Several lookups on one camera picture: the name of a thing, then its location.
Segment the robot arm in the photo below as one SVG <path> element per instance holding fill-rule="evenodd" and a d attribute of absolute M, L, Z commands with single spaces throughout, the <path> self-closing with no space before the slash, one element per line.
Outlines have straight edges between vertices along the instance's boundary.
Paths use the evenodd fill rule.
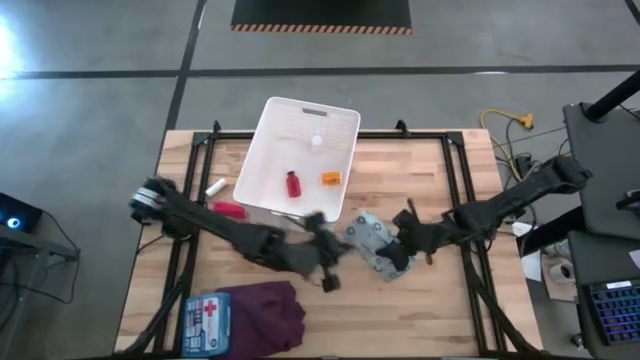
<path fill-rule="evenodd" d="M 332 233 L 321 229 L 324 223 L 322 214 L 314 214 L 309 218 L 314 221 L 307 221 L 313 224 L 306 229 L 315 234 L 312 240 L 288 244 L 282 229 L 238 223 L 211 212 L 186 199 L 172 181 L 162 178 L 147 179 L 134 194 L 130 206 L 132 217 L 162 222 L 163 232 L 168 236 L 185 239 L 200 228 L 228 241 L 248 261 L 275 271 L 295 272 L 303 277 L 308 277 L 318 265 L 323 268 L 337 265 L 339 257 L 351 248 L 338 242 Z"/>
<path fill-rule="evenodd" d="M 399 271 L 406 267 L 408 257 L 418 251 L 425 252 L 430 262 L 431 255 L 443 246 L 493 238 L 508 215 L 517 215 L 547 194 L 575 193 L 590 177 L 591 173 L 572 158 L 557 156 L 513 188 L 488 200 L 462 204 L 444 213 L 441 222 L 432 224 L 420 223 L 409 200 L 410 211 L 402 210 L 393 219 L 399 229 L 400 246 L 392 244 L 377 254 L 391 259 Z"/>

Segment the red cross symbol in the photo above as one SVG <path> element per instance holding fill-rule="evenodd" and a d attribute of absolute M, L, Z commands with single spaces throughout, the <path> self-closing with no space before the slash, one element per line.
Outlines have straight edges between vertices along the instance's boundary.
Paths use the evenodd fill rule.
<path fill-rule="evenodd" d="M 213 301 L 209 300 L 207 306 L 204 307 L 204 311 L 211 317 L 213 313 L 216 311 L 217 307 L 213 304 Z"/>

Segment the concrete floor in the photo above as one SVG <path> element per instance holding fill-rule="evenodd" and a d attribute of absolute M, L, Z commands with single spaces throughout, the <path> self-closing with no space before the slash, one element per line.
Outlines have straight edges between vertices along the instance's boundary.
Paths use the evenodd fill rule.
<path fill-rule="evenodd" d="M 10 72 L 178 70 L 196 0 L 5 0 L 0 2 L 0 75 Z M 413 0 L 410 37 L 232 33 L 232 1 L 209 0 L 193 69 L 340 66 L 619 65 L 640 59 L 640 26 L 624 1 Z M 252 129 L 271 96 L 353 108 L 363 128 L 478 127 L 497 107 L 535 114 L 535 129 L 561 127 L 567 103 L 593 101 L 625 72 L 189 79 L 178 129 Z M 82 248 L 71 305 L 30 296 L 9 358 L 68 359 L 110 353 L 140 228 L 127 199 L 154 172 L 175 78 L 0 80 L 0 192 L 52 212 Z M 627 103 L 640 105 L 640 98 Z M 504 140 L 503 119 L 491 119 Z M 514 145 L 543 160 L 563 131 Z M 541 221 L 578 204 L 536 203 Z M 55 232 L 50 233 L 58 239 Z M 65 297 L 72 269 L 42 284 Z M 586 356 L 571 304 L 532 298 L 545 348 Z"/>

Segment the white plastic bin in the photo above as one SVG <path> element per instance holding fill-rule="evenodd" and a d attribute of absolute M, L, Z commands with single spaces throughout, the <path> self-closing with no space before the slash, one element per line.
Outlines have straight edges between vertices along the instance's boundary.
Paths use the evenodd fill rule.
<path fill-rule="evenodd" d="M 296 229 L 283 216 L 299 219 L 316 210 L 328 223 L 340 217 L 360 127 L 360 114 L 304 101 L 267 101 L 249 146 L 233 198 L 256 223 Z M 290 198 L 287 173 L 295 171 L 302 195 Z M 322 174 L 340 172 L 340 185 L 322 184 Z"/>

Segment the yellow cable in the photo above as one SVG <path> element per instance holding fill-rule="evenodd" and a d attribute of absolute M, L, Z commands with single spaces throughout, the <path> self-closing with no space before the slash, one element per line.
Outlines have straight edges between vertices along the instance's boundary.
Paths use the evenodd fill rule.
<path fill-rule="evenodd" d="M 489 113 L 502 115 L 502 116 L 504 116 L 506 118 L 516 120 L 525 129 L 532 129 L 533 128 L 533 114 L 527 114 L 527 115 L 524 115 L 524 116 L 517 116 L 517 115 L 512 115 L 512 114 L 509 114 L 509 113 L 507 113 L 505 111 L 498 110 L 498 109 L 487 109 L 487 110 L 483 111 L 480 114 L 480 126 L 483 129 L 487 129 L 487 125 L 484 122 L 484 117 L 485 117 L 485 115 L 487 115 Z M 513 173 L 513 177 L 517 181 L 522 181 L 522 178 L 520 177 L 520 174 L 518 174 L 518 170 L 516 169 L 516 166 L 513 163 L 513 158 L 511 158 L 511 156 L 509 155 L 509 152 L 507 152 L 507 150 L 504 148 L 504 146 L 502 146 L 500 144 L 500 142 L 498 140 L 496 140 L 492 135 L 489 135 L 489 137 L 491 138 L 491 141 L 493 141 L 493 143 L 496 144 L 496 146 L 498 148 L 500 148 L 500 150 L 502 150 L 502 153 L 506 157 L 506 161 L 509 164 L 509 167 L 511 168 L 511 172 Z"/>

